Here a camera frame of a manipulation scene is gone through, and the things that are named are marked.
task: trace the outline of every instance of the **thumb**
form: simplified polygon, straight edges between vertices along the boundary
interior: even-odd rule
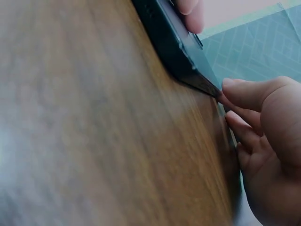
[[[278,77],[269,81],[245,81],[224,79],[222,91],[225,97],[234,105],[261,112],[264,100],[277,89],[298,83],[288,77]]]

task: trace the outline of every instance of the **finger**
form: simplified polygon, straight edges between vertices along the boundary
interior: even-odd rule
[[[237,144],[236,150],[238,153],[240,169],[245,172],[251,159],[251,155],[241,143]]]
[[[226,121],[234,134],[238,137],[239,141],[250,153],[252,153],[254,146],[260,140],[260,136],[258,136],[252,127],[233,111],[226,114]]]
[[[201,33],[204,29],[203,0],[198,0],[193,10],[185,16],[185,24],[191,33]]]
[[[176,4],[182,14],[188,15],[196,7],[198,0],[176,0]]]
[[[234,105],[261,112],[263,102],[271,93],[292,83],[297,82],[288,77],[260,82],[224,79],[222,91]]]
[[[228,110],[234,111],[236,114],[238,114],[246,123],[248,123],[254,129],[254,131],[259,136],[263,135],[259,112],[235,106],[225,97],[223,93],[219,97],[218,101],[221,104],[223,104]]]

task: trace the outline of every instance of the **smartphone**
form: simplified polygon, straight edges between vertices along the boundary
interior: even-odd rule
[[[203,52],[171,0],[132,0],[165,68],[177,81],[217,98],[221,86]]]

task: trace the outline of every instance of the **wood grain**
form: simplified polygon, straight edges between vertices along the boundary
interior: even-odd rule
[[[130,0],[0,1],[1,226],[226,226],[217,103],[175,83]]]

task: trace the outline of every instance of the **human hand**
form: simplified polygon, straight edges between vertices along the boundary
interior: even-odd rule
[[[253,213],[264,225],[301,225],[301,84],[225,79],[222,91]]]
[[[185,15],[187,29],[201,33],[204,28],[203,0],[176,0],[179,11]]]

